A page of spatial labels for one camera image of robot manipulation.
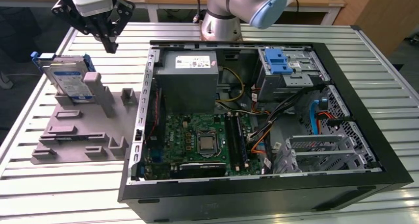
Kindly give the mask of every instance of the yellow wire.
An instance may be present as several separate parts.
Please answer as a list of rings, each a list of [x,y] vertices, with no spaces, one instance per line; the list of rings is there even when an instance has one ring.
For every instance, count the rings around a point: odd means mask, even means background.
[[[235,101],[235,100],[238,100],[238,99],[243,96],[243,94],[244,94],[244,84],[243,84],[243,81],[242,81],[239,75],[238,75],[230,68],[224,67],[224,69],[227,69],[227,70],[234,74],[234,76],[238,78],[238,80],[240,81],[242,92],[240,92],[240,94],[239,94],[235,98],[226,99],[226,100],[216,100],[216,102],[231,102],[231,101]]]

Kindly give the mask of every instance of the blue plastic clip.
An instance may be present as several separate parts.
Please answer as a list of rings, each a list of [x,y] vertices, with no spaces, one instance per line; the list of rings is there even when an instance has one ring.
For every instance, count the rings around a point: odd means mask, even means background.
[[[92,72],[96,72],[91,56],[88,54],[84,54],[83,58],[87,69]]]
[[[31,54],[32,62],[36,65],[36,67],[38,67],[40,72],[44,73],[43,69],[42,69],[42,66],[38,64],[38,61],[39,60],[48,60],[48,61],[54,60],[55,56],[56,55],[54,53],[43,53],[42,55],[39,55],[39,53],[36,51],[32,52],[32,54]]]
[[[44,71],[42,71],[42,66],[38,64],[39,53],[36,51],[32,52],[31,57],[32,57],[32,62],[36,65],[39,71],[44,73]]]
[[[287,57],[280,49],[264,49],[266,60],[271,66],[271,74],[290,75],[294,70],[288,67]]]

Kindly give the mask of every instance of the robotic arm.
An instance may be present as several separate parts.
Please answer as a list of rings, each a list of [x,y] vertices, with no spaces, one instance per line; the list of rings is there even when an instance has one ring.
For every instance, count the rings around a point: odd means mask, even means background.
[[[239,40],[240,19],[259,29],[268,28],[291,2],[292,0],[208,0],[202,39]],[[135,7],[126,0],[59,0],[52,13],[83,34],[94,34],[106,51],[115,53],[116,37],[132,17]]]
[[[208,0],[202,39],[235,41],[242,38],[240,19],[252,27],[268,28],[294,0]]]
[[[132,17],[135,7],[126,0],[59,0],[52,13],[83,34],[94,34],[106,51],[115,53],[115,40]]]

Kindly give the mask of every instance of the motherboard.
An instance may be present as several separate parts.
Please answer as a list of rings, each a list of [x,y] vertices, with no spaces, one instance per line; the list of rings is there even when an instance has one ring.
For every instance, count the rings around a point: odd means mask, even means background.
[[[148,179],[260,174],[258,157],[247,156],[248,133],[247,114],[168,115],[164,147],[150,152]]]

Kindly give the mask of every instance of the ram slot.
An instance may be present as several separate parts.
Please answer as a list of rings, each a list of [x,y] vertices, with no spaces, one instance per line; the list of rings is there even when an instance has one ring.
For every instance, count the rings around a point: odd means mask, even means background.
[[[244,142],[244,135],[243,135],[243,131],[242,131],[242,122],[240,122],[240,117],[236,116],[236,125],[238,125],[238,129],[239,129],[239,145],[240,145],[240,151],[242,151],[242,160],[243,160],[243,165],[244,168],[248,167],[248,163],[247,163],[247,151],[246,151],[246,142]]]
[[[240,148],[240,136],[239,131],[240,127],[238,126],[238,117],[234,115],[226,114],[226,135],[227,135],[227,147],[230,154],[230,163],[231,169],[239,171],[244,167],[242,159],[242,148]]]

